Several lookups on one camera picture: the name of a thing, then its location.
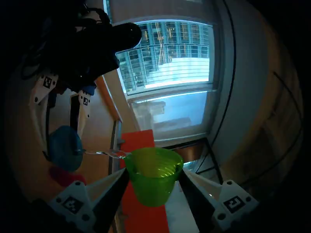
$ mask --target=glass window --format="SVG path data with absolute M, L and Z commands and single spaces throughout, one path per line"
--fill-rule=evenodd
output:
M 176 28 L 174 22 L 166 22 L 166 35 L 169 43 L 177 43 Z
M 180 38 L 182 43 L 189 43 L 188 24 L 182 23 L 180 25 Z
M 197 46 L 191 46 L 191 57 L 198 57 Z
M 153 129 L 157 136 L 201 125 L 207 92 L 190 92 L 132 103 L 141 130 Z
M 192 42 L 195 44 L 200 43 L 199 25 L 191 24 Z
M 142 30 L 142 40 L 140 42 L 140 46 L 149 45 L 149 36 L 148 36 L 148 29 L 146 24 L 139 25 L 140 29 Z
M 110 23 L 112 23 L 112 17 L 111 17 L 111 12 L 110 12 L 110 2 L 109 0 L 105 0 L 106 1 L 106 5 L 107 5 L 107 14 L 108 14 L 108 17 L 109 17 L 109 20 L 110 20 Z
M 129 95 L 209 81 L 209 26 L 174 21 L 138 25 L 142 30 L 139 46 L 117 54 Z
M 202 48 L 201 48 L 201 57 L 202 58 L 208 58 L 208 48 L 205 46 L 202 46 Z

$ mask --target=white surface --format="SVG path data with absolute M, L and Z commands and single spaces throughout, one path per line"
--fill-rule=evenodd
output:
M 201 57 L 179 57 L 172 58 L 169 63 L 159 65 L 157 71 L 148 75 L 145 87 L 137 87 L 136 91 L 146 91 L 153 87 L 164 87 L 167 85 L 208 82 L 210 74 L 210 59 Z
M 177 181 L 165 203 L 170 233 L 197 233 L 199 229 L 191 213 L 187 199 Z
M 86 186 L 87 195 L 90 198 L 92 208 L 106 195 L 114 183 L 122 176 L 124 171 L 125 168 Z
M 190 2 L 183 0 L 111 0 L 113 23 L 140 22 L 153 19 L 183 19 L 201 23 L 215 22 L 210 0 Z
M 37 81 L 34 88 L 31 90 L 29 109 L 32 124 L 35 128 L 37 139 L 41 145 L 43 151 L 47 151 L 46 145 L 46 133 L 45 133 L 45 121 L 48 96 L 51 90 L 56 87 L 58 76 L 54 76 L 48 72 L 33 77 Z M 38 110 L 41 109 L 41 117 L 38 118 Z
M 83 129 L 85 127 L 86 120 L 91 115 L 91 95 L 87 94 L 84 91 L 79 91 L 79 118 L 78 118 L 78 135 L 82 138 Z

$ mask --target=white wall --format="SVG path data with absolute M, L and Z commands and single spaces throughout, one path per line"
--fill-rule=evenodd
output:
M 222 1 L 217 3 L 223 20 L 225 74 L 217 115 L 208 136 L 210 142 L 216 135 L 224 113 L 233 68 L 233 39 L 229 17 Z M 273 71 L 278 72 L 284 79 L 288 77 L 298 85 L 295 68 L 288 52 L 260 13 L 242 0 L 227 0 L 227 3 L 235 28 L 237 58 L 231 100 L 213 146 L 220 164 L 242 154 L 271 116 L 281 87 Z M 296 91 L 299 99 L 301 94 L 299 89 Z M 210 163 L 206 161 L 200 170 L 208 167 Z
M 186 196 L 178 181 L 175 183 L 172 193 L 165 203 L 165 211 L 170 233 L 199 232 Z
M 201 23 L 215 22 L 210 0 L 111 0 L 113 23 L 154 19 L 183 19 Z

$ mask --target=orange board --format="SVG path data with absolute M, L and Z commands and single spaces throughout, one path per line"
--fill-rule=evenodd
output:
M 121 150 L 131 152 L 144 147 L 154 147 L 152 130 L 122 134 L 125 141 Z M 125 167 L 121 160 L 120 167 Z M 122 201 L 122 212 L 127 218 L 124 220 L 126 233 L 169 233 L 164 205 L 160 207 L 146 207 L 136 198 L 131 182 L 129 182 Z

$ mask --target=wire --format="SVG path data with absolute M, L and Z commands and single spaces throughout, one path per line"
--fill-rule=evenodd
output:
M 203 171 L 199 171 L 197 174 L 199 175 L 199 174 L 201 174 L 201 173 L 203 173 L 203 172 L 208 172 L 208 171 L 214 170 L 214 169 L 215 169 L 215 166 L 212 166 L 212 167 L 209 167 L 209 168 L 207 168 L 207 169 L 204 169 Z
M 225 111 L 222 115 L 222 119 L 220 121 L 220 124 L 218 126 L 218 129 L 216 131 L 216 135 L 211 143 L 211 148 L 213 147 L 217 137 L 218 137 L 218 134 L 219 134 L 219 131 L 220 131 L 220 128 L 222 127 L 222 124 L 224 122 L 224 119 L 225 119 L 225 116 L 227 114 L 227 110 L 228 110 L 228 107 L 229 107 L 229 103 L 230 103 L 230 99 L 231 99 L 231 95 L 232 95 L 232 90 L 233 90 L 233 83 L 234 83 L 234 78 L 235 78 L 235 73 L 236 73 L 236 34 L 235 34 L 235 29 L 234 29 L 234 24 L 233 24 L 233 19 L 232 19 L 232 15 L 231 15 L 231 12 L 229 10 L 229 7 L 226 3 L 225 0 L 223 0 L 224 2 L 224 5 L 227 9 L 227 13 L 228 13 L 228 16 L 229 16 L 229 19 L 230 19 L 230 25 L 231 25 L 231 29 L 232 29 L 232 37 L 233 37 L 233 70 L 232 70 L 232 79 L 231 79 L 231 85 L 230 85 L 230 90 L 229 90 L 229 95 L 228 95 L 228 99 L 227 99 L 227 103 L 226 103 L 226 106 L 225 106 Z M 205 159 L 207 158 L 207 156 L 209 155 L 209 152 L 206 154 L 206 156 L 204 157 L 204 159 L 202 160 L 202 162 L 200 163 L 200 166 L 198 167 L 196 173 L 199 171 L 199 169 L 201 168 L 202 164 L 204 163 Z M 219 170 L 219 165 L 218 164 L 215 164 L 215 167 L 217 167 L 217 169 Z
M 302 113 L 299 109 L 299 105 L 292 93 L 292 91 L 288 88 L 288 86 L 286 85 L 286 83 L 283 81 L 283 79 L 281 79 L 281 77 L 276 73 L 276 72 L 273 72 L 274 76 L 282 83 L 282 85 L 285 87 L 285 89 L 287 90 L 287 92 L 289 93 L 291 99 L 293 100 L 294 102 L 294 105 L 295 105 L 295 108 L 297 110 L 297 113 L 299 115 L 299 120 L 300 120 L 300 129 L 293 141 L 293 143 L 289 146 L 289 148 L 286 150 L 286 152 L 277 160 L 275 161 L 270 167 L 268 167 L 267 169 L 265 169 L 263 172 L 261 172 L 259 175 L 255 176 L 255 177 L 252 177 L 252 178 L 249 178 L 248 180 L 244 181 L 243 183 L 241 183 L 241 186 L 244 186 L 248 183 L 251 183 L 251 182 L 254 182 L 255 180 L 261 178 L 263 175 L 265 175 L 267 172 L 271 171 L 272 169 L 274 169 L 277 165 L 279 165 L 285 158 L 286 156 L 289 154 L 289 152 L 294 148 L 297 140 L 299 139 L 299 136 L 302 132 L 302 129 L 303 129 L 303 117 L 302 117 Z
M 47 107 L 46 107 L 46 114 L 45 114 L 45 140 L 46 140 L 46 151 L 43 151 L 43 155 L 47 161 L 51 161 L 50 157 L 50 135 L 49 135 L 49 125 L 50 125 L 50 104 L 49 104 L 49 97 L 47 97 Z

